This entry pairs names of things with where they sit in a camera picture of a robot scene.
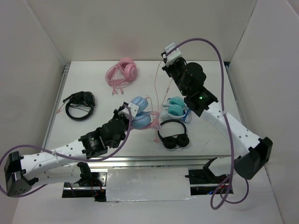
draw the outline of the headphones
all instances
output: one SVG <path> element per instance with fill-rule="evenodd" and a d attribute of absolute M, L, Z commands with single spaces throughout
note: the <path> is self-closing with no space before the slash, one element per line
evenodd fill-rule
<path fill-rule="evenodd" d="M 164 124 L 167 124 L 167 123 L 171 123 L 171 122 L 176 122 L 176 123 L 181 124 L 181 126 L 183 126 L 183 128 L 184 128 L 184 134 L 175 134 L 175 135 L 163 138 L 161 136 L 159 130 L 158 130 L 157 131 L 158 132 L 158 136 L 161 139 L 163 145 L 167 149 L 173 149 L 177 145 L 179 147 L 186 147 L 189 144 L 190 140 L 189 140 L 188 135 L 187 135 L 187 128 L 186 128 L 185 124 L 182 121 L 180 121 L 180 120 L 171 119 L 171 120 L 163 121 L 161 123 L 161 126 L 164 125 Z"/>
<path fill-rule="evenodd" d="M 68 103 L 65 105 L 65 112 L 67 116 L 72 120 L 76 120 L 76 121 L 86 120 L 92 115 L 94 111 L 94 107 L 95 107 L 94 95 L 91 92 L 80 91 L 80 92 L 73 93 L 68 98 L 64 99 L 62 102 L 65 103 L 66 101 L 68 101 Z M 80 106 L 90 107 L 88 114 L 80 118 L 71 116 L 69 112 L 69 108 L 72 107 L 72 108 L 80 109 Z"/>
<path fill-rule="evenodd" d="M 159 119 L 158 116 L 151 121 L 150 115 L 158 115 L 158 112 L 155 111 L 149 111 L 144 112 L 144 109 L 147 108 L 149 105 L 146 98 L 142 97 L 135 97 L 131 103 L 136 104 L 139 106 L 139 109 L 137 111 L 137 115 L 132 120 L 132 127 L 134 129 L 148 129 L 148 128 L 159 128 Z"/>
<path fill-rule="evenodd" d="M 117 71 L 120 71 L 124 78 L 118 78 Z M 112 66 L 106 73 L 106 82 L 113 87 L 112 95 L 118 94 L 116 89 L 120 89 L 123 94 L 122 86 L 129 84 L 137 77 L 135 62 L 129 58 L 122 58 L 116 65 Z"/>
<path fill-rule="evenodd" d="M 167 100 L 167 104 L 162 105 L 163 113 L 161 118 L 171 118 L 182 120 L 185 122 L 190 109 L 184 103 L 184 100 L 181 97 L 172 97 Z"/>

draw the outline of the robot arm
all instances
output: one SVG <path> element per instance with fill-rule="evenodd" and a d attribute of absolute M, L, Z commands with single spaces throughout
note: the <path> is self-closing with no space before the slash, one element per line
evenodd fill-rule
<path fill-rule="evenodd" d="M 228 129 L 224 120 L 221 105 L 218 99 L 204 87 L 206 75 L 202 67 L 197 63 L 187 63 L 179 49 L 168 56 L 175 43 L 166 47 L 161 55 L 165 62 L 162 67 L 169 77 L 176 83 L 181 94 L 185 96 L 184 102 L 196 113 L 229 140 Z M 268 162 L 272 141 L 269 138 L 261 139 L 249 131 L 231 114 L 226 113 L 230 124 L 233 142 L 235 146 L 235 171 L 243 178 L 250 180 Z M 220 176 L 230 173 L 231 159 L 216 158 L 209 161 L 204 169 L 211 175 Z"/>
<path fill-rule="evenodd" d="M 139 107 L 132 103 L 124 103 L 131 110 L 134 119 Z M 117 148 L 125 139 L 125 131 L 129 127 L 129 112 L 126 106 L 114 111 L 114 116 L 102 127 L 89 132 L 80 139 L 65 146 L 31 155 L 21 155 L 18 151 L 9 154 L 5 164 L 7 196 L 19 197 L 43 184 L 56 182 L 78 183 L 86 185 L 92 179 L 88 161 L 108 152 L 108 147 Z"/>

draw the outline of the pink headphones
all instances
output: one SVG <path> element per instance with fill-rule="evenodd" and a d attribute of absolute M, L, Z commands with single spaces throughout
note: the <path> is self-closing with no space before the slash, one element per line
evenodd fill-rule
<path fill-rule="evenodd" d="M 124 77 L 119 78 L 120 71 Z M 134 61 L 129 57 L 122 58 L 116 65 L 112 66 L 106 73 L 106 82 L 113 87 L 112 95 L 118 94 L 116 89 L 120 89 L 123 94 L 122 87 L 128 85 L 137 77 L 137 68 Z"/>

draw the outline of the black headphones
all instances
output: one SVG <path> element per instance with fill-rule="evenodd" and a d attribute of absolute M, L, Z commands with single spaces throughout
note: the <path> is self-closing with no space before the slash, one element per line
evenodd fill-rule
<path fill-rule="evenodd" d="M 177 145 L 179 147 L 186 147 L 189 144 L 189 142 L 190 142 L 190 140 L 188 138 L 188 135 L 187 135 L 187 128 L 186 128 L 186 126 L 184 125 L 184 123 L 182 121 L 175 120 L 175 119 L 170 119 L 170 120 L 163 121 L 160 125 L 162 126 L 162 125 L 170 123 L 170 122 L 176 122 L 176 123 L 181 124 L 183 126 L 183 128 L 184 128 L 184 134 L 175 134 L 175 135 L 163 138 L 160 135 L 160 132 L 157 131 L 158 132 L 158 136 L 161 139 L 163 145 L 167 149 L 173 149 Z"/>
<path fill-rule="evenodd" d="M 94 95 L 91 92 L 80 91 L 80 92 L 73 93 L 68 98 L 64 99 L 62 102 L 65 103 L 67 100 L 69 101 L 65 105 L 65 112 L 69 118 L 76 121 L 83 121 L 92 115 L 94 111 L 95 103 L 94 103 Z M 71 116 L 69 112 L 70 107 L 77 108 L 77 109 L 80 109 L 80 107 L 90 107 L 90 110 L 88 111 L 88 114 L 86 114 L 85 116 L 76 118 Z"/>

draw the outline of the blue ear cup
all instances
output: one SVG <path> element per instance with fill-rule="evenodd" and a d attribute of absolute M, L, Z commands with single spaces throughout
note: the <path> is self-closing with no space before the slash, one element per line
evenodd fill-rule
<path fill-rule="evenodd" d="M 142 97 L 135 97 L 131 102 L 139 106 L 137 115 L 139 115 L 149 105 L 147 99 Z"/>
<path fill-rule="evenodd" d="M 149 125 L 151 123 L 151 118 L 149 114 L 150 112 L 141 112 L 139 113 L 135 119 L 132 121 L 132 126 L 135 129 L 141 129 L 145 127 L 146 125 Z"/>
<path fill-rule="evenodd" d="M 168 113 L 174 116 L 183 116 L 183 108 L 179 105 L 172 105 L 168 108 Z"/>
<path fill-rule="evenodd" d="M 181 108 L 184 108 L 185 103 L 181 97 L 173 97 L 168 102 L 170 105 L 179 105 Z"/>

